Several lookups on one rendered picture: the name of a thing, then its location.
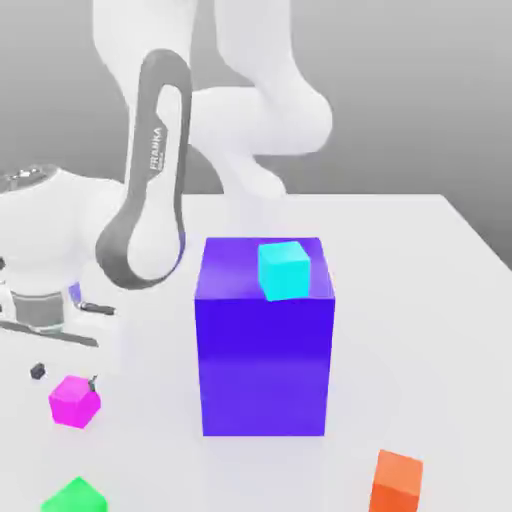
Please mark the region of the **small green cube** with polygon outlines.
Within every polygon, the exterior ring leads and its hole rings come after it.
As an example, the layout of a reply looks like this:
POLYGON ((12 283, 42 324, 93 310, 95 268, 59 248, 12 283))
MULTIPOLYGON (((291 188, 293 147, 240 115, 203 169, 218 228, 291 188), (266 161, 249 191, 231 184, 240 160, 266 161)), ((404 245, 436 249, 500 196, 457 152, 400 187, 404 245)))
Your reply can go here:
POLYGON ((108 512, 108 502, 85 479, 76 477, 44 501, 40 512, 108 512))

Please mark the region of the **large blue box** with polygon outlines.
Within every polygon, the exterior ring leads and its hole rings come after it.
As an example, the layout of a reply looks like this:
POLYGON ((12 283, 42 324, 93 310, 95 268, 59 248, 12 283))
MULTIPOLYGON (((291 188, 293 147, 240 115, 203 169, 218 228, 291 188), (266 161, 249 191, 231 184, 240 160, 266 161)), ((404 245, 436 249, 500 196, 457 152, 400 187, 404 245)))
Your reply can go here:
POLYGON ((271 302, 258 282, 261 238, 209 237, 194 297, 206 436, 325 432, 335 293, 322 243, 307 297, 271 302))

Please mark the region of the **small orange cube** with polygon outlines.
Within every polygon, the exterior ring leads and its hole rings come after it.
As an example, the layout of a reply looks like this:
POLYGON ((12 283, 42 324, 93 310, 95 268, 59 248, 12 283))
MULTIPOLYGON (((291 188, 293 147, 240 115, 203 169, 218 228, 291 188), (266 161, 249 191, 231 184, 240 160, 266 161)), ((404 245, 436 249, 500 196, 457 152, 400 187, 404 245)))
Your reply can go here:
POLYGON ((368 512, 418 512, 423 462, 380 450, 368 512))

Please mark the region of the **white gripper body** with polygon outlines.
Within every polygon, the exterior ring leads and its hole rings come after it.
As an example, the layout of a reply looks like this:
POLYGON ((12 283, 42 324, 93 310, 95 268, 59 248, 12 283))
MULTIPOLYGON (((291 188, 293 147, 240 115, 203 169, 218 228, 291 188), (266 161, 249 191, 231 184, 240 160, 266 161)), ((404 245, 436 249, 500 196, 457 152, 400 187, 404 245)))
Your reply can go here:
POLYGON ((36 333, 0 321, 0 366, 36 363, 67 372, 119 372, 122 351, 116 322, 78 322, 70 332, 36 333))

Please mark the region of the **small magenta cube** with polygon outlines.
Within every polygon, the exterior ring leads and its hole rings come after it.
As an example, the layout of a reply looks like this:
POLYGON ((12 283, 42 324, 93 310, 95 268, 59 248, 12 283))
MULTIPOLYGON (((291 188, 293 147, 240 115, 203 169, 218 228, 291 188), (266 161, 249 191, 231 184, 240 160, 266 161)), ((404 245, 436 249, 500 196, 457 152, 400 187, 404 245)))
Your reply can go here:
POLYGON ((100 395, 98 392, 85 394, 83 378, 66 376, 49 394, 51 414, 56 424, 84 429, 100 410, 100 395))

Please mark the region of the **small cyan cube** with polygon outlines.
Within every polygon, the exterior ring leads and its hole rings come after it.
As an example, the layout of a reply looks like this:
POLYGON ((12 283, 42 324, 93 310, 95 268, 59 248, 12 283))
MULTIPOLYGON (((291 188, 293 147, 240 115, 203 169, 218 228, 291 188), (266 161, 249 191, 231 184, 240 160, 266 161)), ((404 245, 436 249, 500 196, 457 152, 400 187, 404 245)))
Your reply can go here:
POLYGON ((258 246, 258 282, 268 301, 305 298, 311 282, 311 259, 296 241, 258 246))

